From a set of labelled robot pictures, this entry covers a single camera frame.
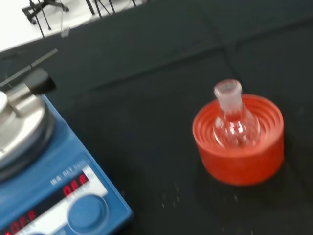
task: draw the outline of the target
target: round-bottom flask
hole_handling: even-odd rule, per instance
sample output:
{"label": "round-bottom flask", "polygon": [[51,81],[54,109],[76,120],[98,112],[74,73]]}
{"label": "round-bottom flask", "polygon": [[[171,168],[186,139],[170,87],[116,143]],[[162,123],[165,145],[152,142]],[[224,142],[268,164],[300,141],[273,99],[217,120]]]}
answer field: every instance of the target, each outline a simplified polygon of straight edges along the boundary
{"label": "round-bottom flask", "polygon": [[239,81],[229,79],[218,83],[214,94],[220,104],[220,114],[215,120],[213,133],[224,148],[254,146],[260,139],[260,123],[244,106]]}

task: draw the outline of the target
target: ika logo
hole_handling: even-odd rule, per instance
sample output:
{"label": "ika logo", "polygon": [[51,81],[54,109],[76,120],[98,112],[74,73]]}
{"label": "ika logo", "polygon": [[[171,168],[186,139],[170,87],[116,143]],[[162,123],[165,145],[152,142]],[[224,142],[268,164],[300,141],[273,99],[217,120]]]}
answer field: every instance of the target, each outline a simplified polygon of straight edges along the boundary
{"label": "ika logo", "polygon": [[86,165],[87,162],[85,160],[81,160],[78,163],[66,168],[61,174],[58,174],[57,176],[52,178],[50,180],[50,183],[55,186],[58,183],[62,182],[64,179],[77,174],[78,171],[81,171]]}

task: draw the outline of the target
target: red led display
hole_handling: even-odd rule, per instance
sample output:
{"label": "red led display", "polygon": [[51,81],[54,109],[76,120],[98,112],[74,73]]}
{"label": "red led display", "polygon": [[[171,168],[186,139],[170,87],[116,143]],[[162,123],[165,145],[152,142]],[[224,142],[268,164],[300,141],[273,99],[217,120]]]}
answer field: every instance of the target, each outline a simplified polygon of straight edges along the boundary
{"label": "red led display", "polygon": [[66,185],[50,195],[48,198],[43,200],[41,203],[37,204],[33,209],[29,210],[27,213],[23,214],[20,218],[11,222],[4,229],[0,230],[0,235],[14,235],[19,230],[27,226],[29,223],[38,218],[45,211],[50,209],[52,206],[57,204],[63,198],[70,196],[73,192],[75,192],[80,186],[86,183],[89,179],[86,177],[84,173],[81,173]]}

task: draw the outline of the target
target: orange cork ring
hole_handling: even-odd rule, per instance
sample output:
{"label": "orange cork ring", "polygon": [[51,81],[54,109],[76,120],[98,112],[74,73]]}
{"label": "orange cork ring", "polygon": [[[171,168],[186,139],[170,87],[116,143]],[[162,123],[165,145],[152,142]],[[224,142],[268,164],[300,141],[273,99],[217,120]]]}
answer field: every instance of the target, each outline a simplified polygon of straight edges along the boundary
{"label": "orange cork ring", "polygon": [[242,95],[245,106],[258,118],[261,136],[256,146],[222,148],[213,135],[220,112],[217,100],[204,106],[193,122],[193,135],[206,170],[217,180],[235,186],[261,183],[273,176],[284,160],[284,120],[278,107],[257,95]]}

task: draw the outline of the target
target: white floor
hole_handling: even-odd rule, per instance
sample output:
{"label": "white floor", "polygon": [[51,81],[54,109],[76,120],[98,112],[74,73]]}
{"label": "white floor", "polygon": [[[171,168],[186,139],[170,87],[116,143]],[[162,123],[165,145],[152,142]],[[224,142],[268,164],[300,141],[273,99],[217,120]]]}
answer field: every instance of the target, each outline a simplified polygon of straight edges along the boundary
{"label": "white floor", "polygon": [[[95,16],[92,16],[86,0],[61,1],[69,8],[69,12],[63,12],[61,8],[53,6],[44,8],[51,30],[48,30],[42,12],[38,14],[38,20],[46,37],[99,17],[93,0],[90,2],[96,13]],[[112,13],[109,1],[101,0],[101,2]],[[131,0],[112,0],[112,2],[116,12],[134,6]],[[137,5],[142,4],[142,0],[135,0],[135,2]],[[29,0],[0,0],[0,52],[42,38],[38,25],[32,25],[22,12],[21,9],[26,6],[29,6]],[[99,8],[103,17],[108,15],[100,4]]]}

